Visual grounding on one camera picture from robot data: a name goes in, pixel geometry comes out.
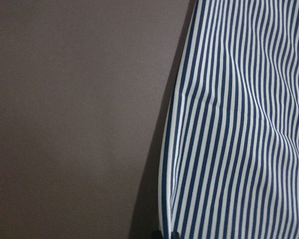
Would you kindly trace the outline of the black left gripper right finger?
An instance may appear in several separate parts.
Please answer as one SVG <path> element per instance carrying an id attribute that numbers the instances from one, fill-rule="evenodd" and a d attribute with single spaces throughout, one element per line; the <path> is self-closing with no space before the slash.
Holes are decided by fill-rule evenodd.
<path id="1" fill-rule="evenodd" d="M 179 233 L 178 232 L 172 232 L 171 233 L 171 239 L 179 239 Z"/>

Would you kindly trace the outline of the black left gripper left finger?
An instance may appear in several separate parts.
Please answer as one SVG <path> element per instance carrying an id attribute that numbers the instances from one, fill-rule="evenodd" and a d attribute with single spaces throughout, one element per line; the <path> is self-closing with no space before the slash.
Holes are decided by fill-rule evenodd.
<path id="1" fill-rule="evenodd" d="M 161 231 L 153 231 L 151 234 L 152 239 L 161 239 Z"/>

